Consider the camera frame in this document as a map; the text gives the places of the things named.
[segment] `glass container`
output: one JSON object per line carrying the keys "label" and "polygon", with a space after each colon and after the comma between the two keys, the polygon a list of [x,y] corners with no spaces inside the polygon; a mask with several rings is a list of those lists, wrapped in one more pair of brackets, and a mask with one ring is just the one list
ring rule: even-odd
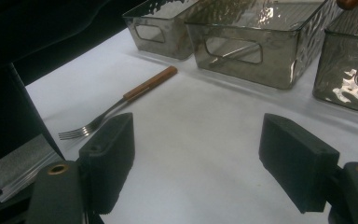
{"label": "glass container", "polygon": [[219,0],[186,25],[198,67],[291,89],[339,11],[331,0]]}
{"label": "glass container", "polygon": [[358,7],[344,11],[325,33],[313,95],[358,110]]}

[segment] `white tablecloth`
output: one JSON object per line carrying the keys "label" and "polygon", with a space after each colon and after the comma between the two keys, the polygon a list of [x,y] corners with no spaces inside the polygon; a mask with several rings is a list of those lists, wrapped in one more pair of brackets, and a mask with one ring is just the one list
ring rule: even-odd
{"label": "white tablecloth", "polygon": [[88,138],[60,141],[169,65],[179,72],[118,113],[134,116],[136,155],[106,224],[327,223],[301,215],[258,159],[265,113],[292,119],[358,161],[358,112],[315,100],[319,59],[290,91],[138,51],[128,30],[26,87],[67,160]]}

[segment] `fork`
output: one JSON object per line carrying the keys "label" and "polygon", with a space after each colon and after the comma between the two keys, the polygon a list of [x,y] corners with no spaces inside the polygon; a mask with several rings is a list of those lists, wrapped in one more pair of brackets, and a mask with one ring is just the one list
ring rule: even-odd
{"label": "fork", "polygon": [[157,75],[151,77],[146,82],[142,83],[141,85],[135,87],[131,91],[125,93],[123,98],[117,101],[114,105],[108,108],[105,112],[103,112],[100,116],[94,119],[89,124],[72,130],[70,132],[59,133],[59,137],[61,140],[69,140],[73,138],[78,138],[82,136],[89,136],[91,133],[98,130],[101,124],[104,122],[104,119],[109,112],[118,108],[119,106],[123,105],[124,103],[131,103],[134,100],[138,99],[143,94],[151,91],[152,89],[156,88],[159,84],[163,83],[170,77],[174,76],[177,73],[177,69],[174,66],[169,66],[164,71],[158,73]]}

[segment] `dark background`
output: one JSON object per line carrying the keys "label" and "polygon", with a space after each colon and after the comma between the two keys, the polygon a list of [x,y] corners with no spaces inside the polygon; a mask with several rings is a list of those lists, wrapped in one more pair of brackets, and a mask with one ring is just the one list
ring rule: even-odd
{"label": "dark background", "polygon": [[145,0],[111,0],[81,33],[57,44],[39,50],[14,65],[24,85],[37,80],[57,67],[104,42],[126,28],[122,14],[142,4]]}

